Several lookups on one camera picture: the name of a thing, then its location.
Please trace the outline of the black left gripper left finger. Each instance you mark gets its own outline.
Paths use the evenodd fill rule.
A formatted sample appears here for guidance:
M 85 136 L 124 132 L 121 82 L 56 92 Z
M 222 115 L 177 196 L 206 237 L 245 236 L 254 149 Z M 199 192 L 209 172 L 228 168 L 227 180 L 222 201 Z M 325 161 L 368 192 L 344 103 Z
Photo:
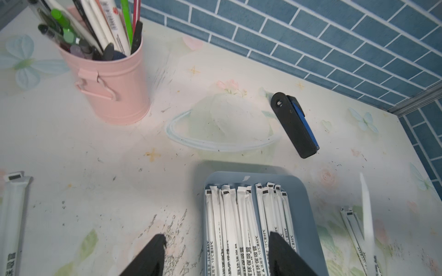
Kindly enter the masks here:
M 162 276 L 166 246 L 165 235 L 156 234 L 120 276 Z

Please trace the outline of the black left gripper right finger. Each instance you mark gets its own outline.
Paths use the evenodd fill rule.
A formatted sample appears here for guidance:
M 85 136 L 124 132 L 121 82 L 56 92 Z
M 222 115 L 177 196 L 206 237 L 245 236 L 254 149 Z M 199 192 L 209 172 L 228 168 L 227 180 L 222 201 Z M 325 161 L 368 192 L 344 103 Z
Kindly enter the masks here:
M 276 232 L 269 234 L 269 273 L 271 276 L 316 276 L 314 270 Z

